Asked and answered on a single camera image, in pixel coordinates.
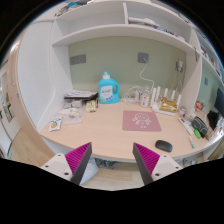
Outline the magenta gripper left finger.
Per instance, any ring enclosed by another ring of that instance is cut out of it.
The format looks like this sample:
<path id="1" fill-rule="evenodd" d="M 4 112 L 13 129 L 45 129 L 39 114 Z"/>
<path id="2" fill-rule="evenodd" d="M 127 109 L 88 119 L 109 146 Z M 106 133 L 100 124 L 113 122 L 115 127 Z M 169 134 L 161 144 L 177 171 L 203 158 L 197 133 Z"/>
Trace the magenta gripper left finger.
<path id="1" fill-rule="evenodd" d="M 56 176 L 79 185 L 92 154 L 92 143 L 86 143 L 67 154 L 57 153 L 41 166 Z"/>

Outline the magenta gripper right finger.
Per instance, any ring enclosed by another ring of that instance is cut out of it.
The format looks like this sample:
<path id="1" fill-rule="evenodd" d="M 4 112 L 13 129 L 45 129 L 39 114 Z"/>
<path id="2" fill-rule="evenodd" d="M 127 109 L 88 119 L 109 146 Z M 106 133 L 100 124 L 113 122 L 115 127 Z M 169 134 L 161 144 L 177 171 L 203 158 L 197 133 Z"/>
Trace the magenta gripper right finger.
<path id="1" fill-rule="evenodd" d="M 138 143 L 133 144 L 133 155 L 145 185 L 182 169 L 169 155 L 159 155 Z"/>

